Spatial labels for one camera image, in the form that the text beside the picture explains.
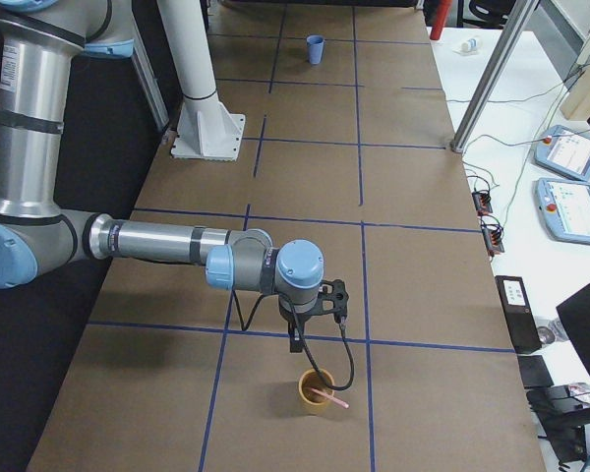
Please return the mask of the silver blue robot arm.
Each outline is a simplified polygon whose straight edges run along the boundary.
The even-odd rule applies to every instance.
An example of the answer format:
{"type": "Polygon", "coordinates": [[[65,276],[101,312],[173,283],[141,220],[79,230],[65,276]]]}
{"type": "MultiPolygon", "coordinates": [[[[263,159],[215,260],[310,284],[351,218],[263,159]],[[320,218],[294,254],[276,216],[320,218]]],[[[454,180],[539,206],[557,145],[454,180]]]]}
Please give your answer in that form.
{"type": "Polygon", "coordinates": [[[128,221],[55,204],[72,59],[130,56],[133,19],[128,1],[0,1],[0,289],[85,258],[201,266],[212,287],[276,296],[291,350],[304,350],[305,323],[324,307],[314,243],[278,248],[262,230],[128,221]]]}

